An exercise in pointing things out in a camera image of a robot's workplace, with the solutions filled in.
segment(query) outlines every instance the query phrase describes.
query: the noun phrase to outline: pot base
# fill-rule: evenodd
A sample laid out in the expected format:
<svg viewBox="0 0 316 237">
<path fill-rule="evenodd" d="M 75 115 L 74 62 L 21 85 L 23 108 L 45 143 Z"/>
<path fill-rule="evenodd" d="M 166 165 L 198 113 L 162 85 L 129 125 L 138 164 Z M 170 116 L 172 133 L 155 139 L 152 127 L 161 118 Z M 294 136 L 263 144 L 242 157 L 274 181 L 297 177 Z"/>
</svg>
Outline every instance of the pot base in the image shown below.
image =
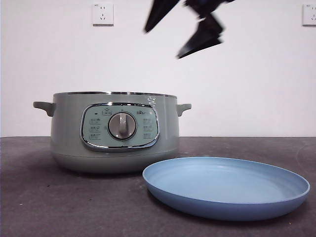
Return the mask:
<svg viewBox="0 0 316 237">
<path fill-rule="evenodd" d="M 99 174 L 142 171 L 152 163 L 176 158 L 177 154 L 178 149 L 151 155 L 121 157 L 78 157 L 52 152 L 56 162 L 64 168 L 78 172 Z"/>
</svg>

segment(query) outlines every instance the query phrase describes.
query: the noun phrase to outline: button icon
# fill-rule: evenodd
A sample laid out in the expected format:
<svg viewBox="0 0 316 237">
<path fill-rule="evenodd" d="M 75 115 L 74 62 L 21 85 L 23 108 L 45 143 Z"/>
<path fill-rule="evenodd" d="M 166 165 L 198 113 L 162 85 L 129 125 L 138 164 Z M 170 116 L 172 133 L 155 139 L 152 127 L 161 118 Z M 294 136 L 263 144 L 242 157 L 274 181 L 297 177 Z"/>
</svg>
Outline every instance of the button icon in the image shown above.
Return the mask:
<svg viewBox="0 0 316 237">
<path fill-rule="evenodd" d="M 89 124 L 91 125 L 101 124 L 101 120 L 99 118 L 92 118 L 90 119 Z"/>
<path fill-rule="evenodd" d="M 144 133 L 143 138 L 144 139 L 151 139 L 152 138 L 152 134 L 151 133 Z"/>
<path fill-rule="evenodd" d="M 143 118 L 143 124 L 152 124 L 151 118 Z"/>
<path fill-rule="evenodd" d="M 101 134 L 100 133 L 90 134 L 89 138 L 90 140 L 101 140 Z"/>
<path fill-rule="evenodd" d="M 100 126 L 91 126 L 89 131 L 90 132 L 101 132 L 101 127 Z"/>
<path fill-rule="evenodd" d="M 102 111 L 102 114 L 103 114 L 103 115 L 111 115 L 111 114 L 112 114 L 112 111 L 111 111 L 109 108 L 105 108 L 105 109 Z"/>
<path fill-rule="evenodd" d="M 153 126 L 144 126 L 144 132 L 151 132 L 153 130 Z"/>
</svg>

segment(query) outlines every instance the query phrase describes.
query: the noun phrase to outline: white wall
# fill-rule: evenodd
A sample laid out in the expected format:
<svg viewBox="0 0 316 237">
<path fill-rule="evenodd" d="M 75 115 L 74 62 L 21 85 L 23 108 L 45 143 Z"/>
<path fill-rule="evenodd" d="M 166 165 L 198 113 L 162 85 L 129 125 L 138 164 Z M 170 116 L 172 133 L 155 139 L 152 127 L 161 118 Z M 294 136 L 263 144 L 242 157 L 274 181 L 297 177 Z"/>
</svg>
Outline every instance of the white wall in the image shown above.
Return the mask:
<svg viewBox="0 0 316 237">
<path fill-rule="evenodd" d="M 113 0 L 115 26 L 93 27 L 92 0 L 1 1 L 1 136 L 50 134 L 32 108 L 63 91 L 175 94 L 193 109 L 182 136 L 315 136 L 316 0 L 236 0 L 216 11 L 224 43 L 181 60 L 196 16 L 178 4 L 152 32 L 151 0 Z"/>
</svg>

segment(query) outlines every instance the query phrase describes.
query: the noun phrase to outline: pot handle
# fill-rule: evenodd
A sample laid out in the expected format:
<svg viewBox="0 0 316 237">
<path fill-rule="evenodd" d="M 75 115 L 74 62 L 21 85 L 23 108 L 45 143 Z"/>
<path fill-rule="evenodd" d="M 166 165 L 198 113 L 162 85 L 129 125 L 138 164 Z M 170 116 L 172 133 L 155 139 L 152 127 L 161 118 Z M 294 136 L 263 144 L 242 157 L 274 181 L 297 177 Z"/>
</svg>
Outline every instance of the pot handle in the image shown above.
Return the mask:
<svg viewBox="0 0 316 237">
<path fill-rule="evenodd" d="M 185 110 L 190 110 L 191 108 L 192 108 L 191 104 L 177 105 L 178 117 L 180 117 Z"/>
<path fill-rule="evenodd" d="M 55 111 L 55 108 L 56 108 L 56 104 L 48 103 L 48 102 L 35 101 L 33 103 L 33 107 L 37 108 L 37 109 L 45 110 L 48 116 L 53 117 L 54 111 Z"/>
</svg>

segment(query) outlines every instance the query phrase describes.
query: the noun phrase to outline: blurry object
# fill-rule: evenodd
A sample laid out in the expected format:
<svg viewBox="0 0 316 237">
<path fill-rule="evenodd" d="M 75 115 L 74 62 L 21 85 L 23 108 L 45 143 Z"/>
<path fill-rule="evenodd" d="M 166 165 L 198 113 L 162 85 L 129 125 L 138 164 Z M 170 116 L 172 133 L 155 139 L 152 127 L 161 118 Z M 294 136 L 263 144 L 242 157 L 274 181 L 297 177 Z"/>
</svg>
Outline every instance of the blurry object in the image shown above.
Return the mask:
<svg viewBox="0 0 316 237">
<path fill-rule="evenodd" d="M 220 44 L 218 40 L 223 27 L 215 19 L 213 12 L 221 3 L 234 0 L 186 0 L 185 6 L 191 7 L 199 16 L 196 32 L 189 41 L 180 49 L 178 58 L 202 49 Z M 145 32 L 151 31 L 165 15 L 179 2 L 179 0 L 154 0 L 151 12 L 145 25 Z"/>
</svg>

